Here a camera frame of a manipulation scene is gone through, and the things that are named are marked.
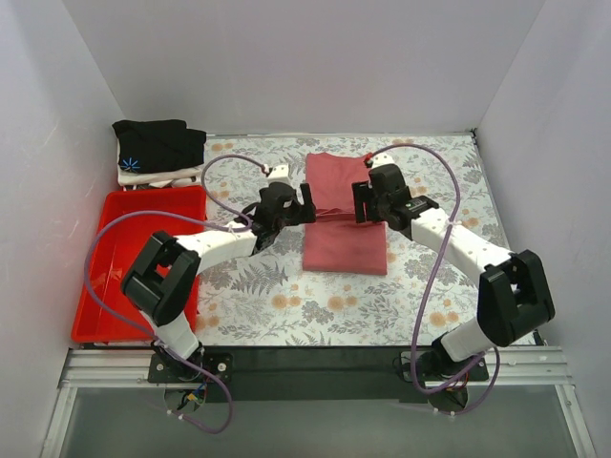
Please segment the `pink t-shirt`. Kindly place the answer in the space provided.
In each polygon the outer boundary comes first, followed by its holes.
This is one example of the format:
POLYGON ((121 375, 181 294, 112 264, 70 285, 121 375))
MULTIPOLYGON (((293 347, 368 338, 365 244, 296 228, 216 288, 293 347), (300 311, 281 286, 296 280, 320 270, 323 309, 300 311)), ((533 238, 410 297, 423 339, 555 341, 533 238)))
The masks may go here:
POLYGON ((305 226, 303 269, 385 276, 386 227, 355 217, 352 185, 369 179, 363 159, 309 154, 305 166, 316 220, 305 226))

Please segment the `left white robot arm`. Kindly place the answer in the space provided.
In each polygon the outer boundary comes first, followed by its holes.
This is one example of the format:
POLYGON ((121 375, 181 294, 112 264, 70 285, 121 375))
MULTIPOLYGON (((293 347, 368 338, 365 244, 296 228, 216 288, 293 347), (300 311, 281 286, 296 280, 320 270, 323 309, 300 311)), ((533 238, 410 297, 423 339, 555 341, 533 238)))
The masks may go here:
POLYGON ((199 274, 220 263, 261 253, 287 226, 315 221, 307 183, 303 201, 288 184, 272 182, 242 215, 214 230, 173 237, 163 231, 145 243, 121 283, 121 292, 152 326, 159 345, 172 355, 170 369, 185 382, 202 373, 201 343, 185 307, 199 274))

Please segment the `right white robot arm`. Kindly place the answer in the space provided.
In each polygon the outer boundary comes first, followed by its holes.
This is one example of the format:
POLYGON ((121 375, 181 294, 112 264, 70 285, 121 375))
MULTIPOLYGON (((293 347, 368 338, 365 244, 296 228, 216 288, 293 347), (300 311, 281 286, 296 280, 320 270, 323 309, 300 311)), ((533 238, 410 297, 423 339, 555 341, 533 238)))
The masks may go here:
POLYGON ((352 185, 356 220, 389 229, 448 261, 477 287, 474 318, 432 344, 433 371, 453 379, 474 355, 506 347, 551 321, 556 310, 540 257, 494 245, 462 225, 432 199, 413 197, 393 162, 368 159, 369 178, 352 185))

